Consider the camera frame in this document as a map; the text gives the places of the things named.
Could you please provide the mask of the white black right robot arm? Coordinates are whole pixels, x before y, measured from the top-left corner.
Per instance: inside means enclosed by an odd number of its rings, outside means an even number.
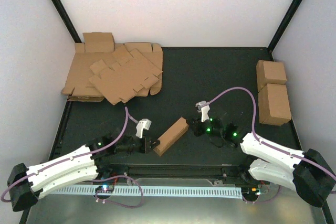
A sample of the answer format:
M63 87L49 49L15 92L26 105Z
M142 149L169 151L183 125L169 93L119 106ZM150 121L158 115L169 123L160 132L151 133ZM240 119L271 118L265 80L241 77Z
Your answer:
M245 184L254 180L271 182L295 191L306 203L319 208L333 193L335 173L314 149L294 150L240 129L234 123L225 125L218 118L188 119L186 123L195 136L217 137L221 141L219 147L239 148L248 156L238 171Z

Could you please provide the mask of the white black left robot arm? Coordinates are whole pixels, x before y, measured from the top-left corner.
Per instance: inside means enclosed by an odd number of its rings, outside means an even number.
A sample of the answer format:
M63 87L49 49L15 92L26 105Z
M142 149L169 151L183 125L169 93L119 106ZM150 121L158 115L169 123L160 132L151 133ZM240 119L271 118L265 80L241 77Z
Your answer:
M117 141L112 135L98 137L78 149L51 161L29 166L20 163L13 167L7 180L10 203L14 212L26 210L53 191L99 179L108 181L111 166L103 163L106 156L117 153L148 153L159 146L152 137L124 135Z

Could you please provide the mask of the folded cardboard box front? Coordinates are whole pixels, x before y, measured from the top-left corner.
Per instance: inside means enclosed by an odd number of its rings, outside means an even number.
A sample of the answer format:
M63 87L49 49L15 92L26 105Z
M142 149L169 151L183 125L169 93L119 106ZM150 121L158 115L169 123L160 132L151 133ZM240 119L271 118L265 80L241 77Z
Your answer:
M267 84L258 93L259 123L282 126L291 120L287 87Z

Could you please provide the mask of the small folded cardboard box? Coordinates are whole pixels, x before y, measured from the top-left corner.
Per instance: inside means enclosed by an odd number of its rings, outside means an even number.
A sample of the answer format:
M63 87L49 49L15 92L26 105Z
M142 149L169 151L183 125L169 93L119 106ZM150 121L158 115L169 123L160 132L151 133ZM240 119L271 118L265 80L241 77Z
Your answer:
M83 38L85 41L85 52L105 53L114 51L114 37L112 33L83 33Z

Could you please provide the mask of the loose top cardboard blank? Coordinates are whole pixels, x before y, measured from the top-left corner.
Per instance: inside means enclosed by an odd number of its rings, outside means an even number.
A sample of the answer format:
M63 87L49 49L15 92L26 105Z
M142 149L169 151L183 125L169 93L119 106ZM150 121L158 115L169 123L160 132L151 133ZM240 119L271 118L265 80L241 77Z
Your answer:
M157 94L162 84L163 51L128 51L119 47L108 59L90 66L89 81L113 105L126 103L136 96Z

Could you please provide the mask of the stack of flat cardboard blanks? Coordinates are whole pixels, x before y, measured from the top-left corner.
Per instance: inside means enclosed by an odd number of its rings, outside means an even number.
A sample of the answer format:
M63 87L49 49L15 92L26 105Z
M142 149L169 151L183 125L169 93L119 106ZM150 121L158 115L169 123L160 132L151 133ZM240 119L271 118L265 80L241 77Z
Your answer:
M162 88L163 50L150 42L117 44L112 52L86 52L75 44L75 55L62 94L69 101L115 105L134 97L156 95Z

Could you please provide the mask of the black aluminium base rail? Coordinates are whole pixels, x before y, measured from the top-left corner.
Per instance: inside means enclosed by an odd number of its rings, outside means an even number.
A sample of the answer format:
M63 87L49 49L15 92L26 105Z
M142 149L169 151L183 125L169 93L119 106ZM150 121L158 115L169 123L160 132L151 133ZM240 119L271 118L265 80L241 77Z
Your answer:
M158 164L109 164L100 168L109 175L128 175L132 178L175 179L229 179L241 180L237 165L158 165Z

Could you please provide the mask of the metal base plate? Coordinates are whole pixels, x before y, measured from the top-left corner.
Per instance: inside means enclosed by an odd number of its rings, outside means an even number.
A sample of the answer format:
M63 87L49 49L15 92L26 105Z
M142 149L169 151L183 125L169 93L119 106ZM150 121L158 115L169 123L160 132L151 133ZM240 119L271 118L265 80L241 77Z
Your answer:
M140 208L96 202L94 196L49 195L29 212L27 223L326 223L322 209L293 191L269 186L259 204L241 199L145 197Z

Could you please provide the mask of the black left corner frame post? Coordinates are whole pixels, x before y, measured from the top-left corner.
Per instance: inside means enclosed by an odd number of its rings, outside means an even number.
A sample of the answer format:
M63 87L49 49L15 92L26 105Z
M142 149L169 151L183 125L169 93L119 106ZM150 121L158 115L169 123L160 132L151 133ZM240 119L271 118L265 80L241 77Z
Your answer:
M77 33L63 3L61 0L51 0L53 3L58 15L60 16L61 20L63 21L64 25L66 26L68 33L72 37L75 43L81 43L81 39L79 34Z

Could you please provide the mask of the black corner frame post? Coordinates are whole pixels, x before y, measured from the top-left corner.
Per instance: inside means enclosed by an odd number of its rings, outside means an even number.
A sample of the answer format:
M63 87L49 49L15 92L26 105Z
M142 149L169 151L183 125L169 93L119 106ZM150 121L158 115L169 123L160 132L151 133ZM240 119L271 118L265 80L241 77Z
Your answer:
M81 39L79 34L77 33L63 3L61 0L51 0L53 3L58 15L60 16L61 20L63 21L64 25L66 26L68 33L72 37L75 43L81 43Z
M272 53L276 48L277 44L279 43L280 39L282 38L283 34L285 33L288 25L290 24L292 18L294 17L296 11L298 10L299 6L301 5L303 0L292 0L291 4L289 5L283 19L281 20L274 36L272 37L267 50Z

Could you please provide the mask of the black right corner frame post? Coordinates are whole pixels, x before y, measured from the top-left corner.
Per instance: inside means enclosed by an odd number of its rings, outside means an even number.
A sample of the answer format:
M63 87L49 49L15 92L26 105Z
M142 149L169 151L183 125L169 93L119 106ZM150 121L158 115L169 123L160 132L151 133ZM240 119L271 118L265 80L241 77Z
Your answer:
M282 38L283 34L285 33L288 25L290 24L292 18L294 17L296 11L298 10L299 6L301 5L303 0L292 0L291 4L289 5L283 19L281 20L274 36L272 37L267 50L272 53L276 48L277 44L279 43L280 39Z

